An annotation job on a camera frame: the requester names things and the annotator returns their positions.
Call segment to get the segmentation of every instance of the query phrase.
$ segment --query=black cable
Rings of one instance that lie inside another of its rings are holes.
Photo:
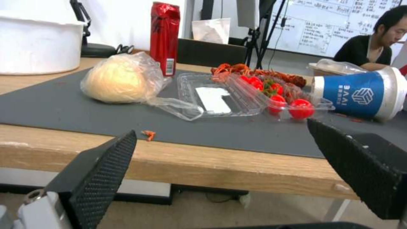
[[[287,20],[285,16],[287,15],[288,2],[289,2],[289,1],[287,1],[287,6],[285,7],[284,16],[283,16],[282,19],[281,19],[281,31],[280,31],[280,34],[278,35],[277,40],[276,40],[276,45],[274,46],[273,54],[272,54],[271,57],[270,57],[269,64],[268,64],[268,66],[267,66],[267,70],[270,70],[270,64],[271,64],[271,61],[272,61],[273,58],[274,58],[274,54],[276,53],[278,41],[280,40],[282,31],[284,30],[285,21]]]
[[[223,18],[223,0],[221,0],[221,18]]]
[[[226,199],[223,199],[223,200],[213,200],[213,199],[209,198],[208,193],[205,193],[205,197],[206,197],[206,199],[209,200],[210,202],[216,203],[216,204],[225,203],[225,202],[228,202],[228,201],[230,201],[230,200],[233,200],[233,197],[232,197],[232,196],[230,196],[230,197],[228,197],[228,198],[226,198]]]

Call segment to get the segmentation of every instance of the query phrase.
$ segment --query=bread dough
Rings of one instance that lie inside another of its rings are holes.
[[[143,102],[150,96],[143,70],[126,56],[112,56],[81,81],[82,91],[106,103]]]

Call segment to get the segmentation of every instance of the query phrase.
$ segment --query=man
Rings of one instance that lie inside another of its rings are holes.
[[[348,40],[336,53],[334,60],[356,64],[368,71],[390,65],[390,46],[407,32],[407,6],[386,11],[377,20],[373,30],[373,35],[359,35]]]

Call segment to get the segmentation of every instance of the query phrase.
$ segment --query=barcode label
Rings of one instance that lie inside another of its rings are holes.
[[[165,66],[165,75],[174,74],[174,59],[167,59],[167,65]]]

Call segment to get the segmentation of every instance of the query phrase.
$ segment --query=lamp base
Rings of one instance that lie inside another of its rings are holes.
[[[82,45],[81,57],[108,58],[116,54],[116,49],[109,45],[88,43]]]

